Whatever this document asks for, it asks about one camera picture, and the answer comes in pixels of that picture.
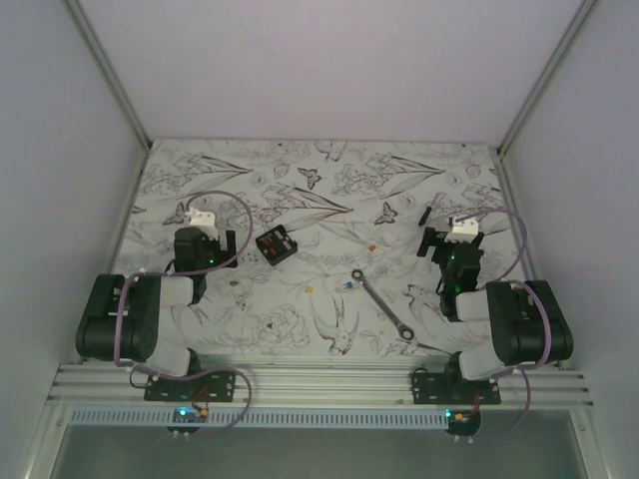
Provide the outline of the black fuse box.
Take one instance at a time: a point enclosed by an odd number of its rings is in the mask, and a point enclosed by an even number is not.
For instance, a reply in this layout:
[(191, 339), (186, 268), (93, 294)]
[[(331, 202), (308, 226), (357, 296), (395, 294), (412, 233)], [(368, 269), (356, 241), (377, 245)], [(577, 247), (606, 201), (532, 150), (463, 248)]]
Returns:
[(269, 265), (276, 266), (298, 252), (298, 243), (284, 226), (278, 225), (256, 238), (256, 245)]

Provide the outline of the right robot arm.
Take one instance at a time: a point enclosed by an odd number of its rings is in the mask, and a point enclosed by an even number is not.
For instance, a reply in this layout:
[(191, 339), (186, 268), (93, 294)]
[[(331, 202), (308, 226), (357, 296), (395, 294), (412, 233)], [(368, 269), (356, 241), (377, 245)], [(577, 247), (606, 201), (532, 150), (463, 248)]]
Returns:
[(478, 380), (515, 368), (534, 369), (572, 356), (574, 339), (563, 311), (545, 280), (494, 280), (478, 285), (483, 234), (424, 230), (417, 255), (432, 254), (440, 280), (435, 293), (443, 316), (489, 326), (489, 338), (456, 354), (456, 368), (442, 379), (451, 402), (467, 402)]

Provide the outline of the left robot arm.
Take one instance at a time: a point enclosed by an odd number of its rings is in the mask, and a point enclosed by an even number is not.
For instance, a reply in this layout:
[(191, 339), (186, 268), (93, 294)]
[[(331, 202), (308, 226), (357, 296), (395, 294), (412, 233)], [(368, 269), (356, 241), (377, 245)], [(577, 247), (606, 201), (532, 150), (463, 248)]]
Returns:
[(162, 273), (142, 273), (131, 281), (121, 274), (98, 275), (75, 346), (84, 359), (169, 376), (170, 391), (190, 401), (202, 393), (205, 378), (197, 353), (178, 332), (177, 320), (204, 297), (204, 270), (238, 265), (236, 233), (227, 231), (221, 243), (197, 227), (182, 228), (175, 232), (174, 252), (173, 264)]

